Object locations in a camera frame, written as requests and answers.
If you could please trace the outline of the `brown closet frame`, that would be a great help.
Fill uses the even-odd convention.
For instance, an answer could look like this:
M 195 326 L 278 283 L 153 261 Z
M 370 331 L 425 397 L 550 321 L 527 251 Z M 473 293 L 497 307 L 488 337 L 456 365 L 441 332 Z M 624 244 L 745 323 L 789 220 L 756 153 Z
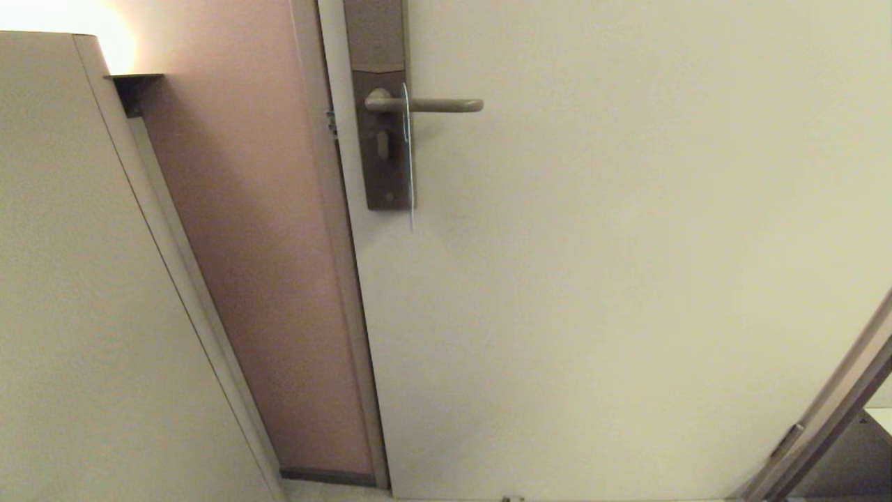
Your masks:
M 892 288 L 851 349 L 797 421 L 803 433 L 783 457 L 767 463 L 742 490 L 743 502 L 781 502 L 822 460 L 870 398 L 892 375 Z

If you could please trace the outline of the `white and blue door hanger sign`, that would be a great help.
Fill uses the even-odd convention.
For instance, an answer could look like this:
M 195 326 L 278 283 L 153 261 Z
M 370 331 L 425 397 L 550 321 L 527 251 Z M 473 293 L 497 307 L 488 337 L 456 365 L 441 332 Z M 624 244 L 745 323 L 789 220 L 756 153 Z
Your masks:
M 406 172 L 408 176 L 408 221 L 410 222 L 410 234 L 415 233 L 415 209 L 417 208 L 417 191 L 415 191 L 415 168 L 413 156 L 413 128 L 410 87 L 407 82 L 401 84 L 402 98 L 402 131 L 406 149 Z

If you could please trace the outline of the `brown metal lock plate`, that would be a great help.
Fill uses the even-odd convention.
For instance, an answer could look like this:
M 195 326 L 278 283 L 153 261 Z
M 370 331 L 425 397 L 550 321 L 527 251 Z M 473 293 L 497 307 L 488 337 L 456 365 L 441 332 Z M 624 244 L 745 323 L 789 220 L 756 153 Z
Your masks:
M 373 112 L 366 99 L 375 90 L 383 90 L 386 98 L 403 98 L 408 83 L 405 0 L 344 0 L 344 12 L 367 208 L 404 212 L 410 207 L 410 181 L 402 107 Z

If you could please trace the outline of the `cream white door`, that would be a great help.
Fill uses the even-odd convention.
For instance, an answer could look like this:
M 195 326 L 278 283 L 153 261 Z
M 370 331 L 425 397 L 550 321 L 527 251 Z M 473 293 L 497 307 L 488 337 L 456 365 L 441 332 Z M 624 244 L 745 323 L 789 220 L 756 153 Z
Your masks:
M 414 210 L 367 207 L 392 495 L 739 495 L 892 290 L 892 0 L 397 0 Z

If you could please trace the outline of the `closet frame hinge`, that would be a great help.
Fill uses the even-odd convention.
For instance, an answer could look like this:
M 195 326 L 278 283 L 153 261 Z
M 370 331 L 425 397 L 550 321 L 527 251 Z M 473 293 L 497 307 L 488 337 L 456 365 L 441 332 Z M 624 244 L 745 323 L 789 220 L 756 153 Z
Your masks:
M 774 449 L 772 449 L 769 458 L 774 459 L 786 455 L 786 452 L 792 447 L 794 443 L 796 443 L 797 439 L 799 439 L 804 429 L 805 425 L 803 425 L 803 423 L 793 423 L 793 425 L 791 425 L 790 428 L 784 433 L 783 438 L 781 438 Z

